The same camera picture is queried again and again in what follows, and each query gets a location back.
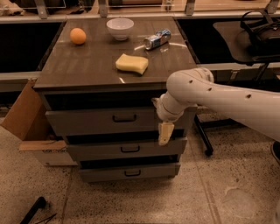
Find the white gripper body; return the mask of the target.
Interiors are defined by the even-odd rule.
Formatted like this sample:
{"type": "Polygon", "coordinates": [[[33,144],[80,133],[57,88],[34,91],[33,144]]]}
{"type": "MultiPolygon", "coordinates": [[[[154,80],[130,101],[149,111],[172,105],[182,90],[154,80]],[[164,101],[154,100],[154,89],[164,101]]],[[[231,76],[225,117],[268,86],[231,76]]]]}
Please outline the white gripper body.
{"type": "Polygon", "coordinates": [[[159,98],[151,99],[157,111],[157,116],[163,122],[175,123],[183,114],[186,105],[178,102],[168,92],[159,98]]]}

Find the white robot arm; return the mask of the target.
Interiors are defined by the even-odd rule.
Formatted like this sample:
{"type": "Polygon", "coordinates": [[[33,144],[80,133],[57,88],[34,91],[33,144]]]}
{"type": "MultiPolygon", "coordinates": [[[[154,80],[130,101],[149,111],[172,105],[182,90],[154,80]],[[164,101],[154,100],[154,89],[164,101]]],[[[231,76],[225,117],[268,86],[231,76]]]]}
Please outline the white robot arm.
{"type": "Polygon", "coordinates": [[[167,92],[152,101],[161,122],[158,125],[161,145],[168,144],[174,123],[194,104],[211,110],[280,141],[280,94],[252,88],[214,83],[206,68],[180,70],[166,82],[167,92]]]}

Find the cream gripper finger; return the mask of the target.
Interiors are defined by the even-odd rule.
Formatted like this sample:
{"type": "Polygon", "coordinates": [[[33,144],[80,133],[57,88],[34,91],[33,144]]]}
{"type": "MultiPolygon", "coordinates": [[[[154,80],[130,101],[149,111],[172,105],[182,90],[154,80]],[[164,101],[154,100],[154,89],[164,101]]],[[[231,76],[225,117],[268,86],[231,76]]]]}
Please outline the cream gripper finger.
{"type": "Polygon", "coordinates": [[[158,144],[163,146],[167,145],[174,130],[174,124],[172,122],[161,122],[158,125],[158,144]]]}

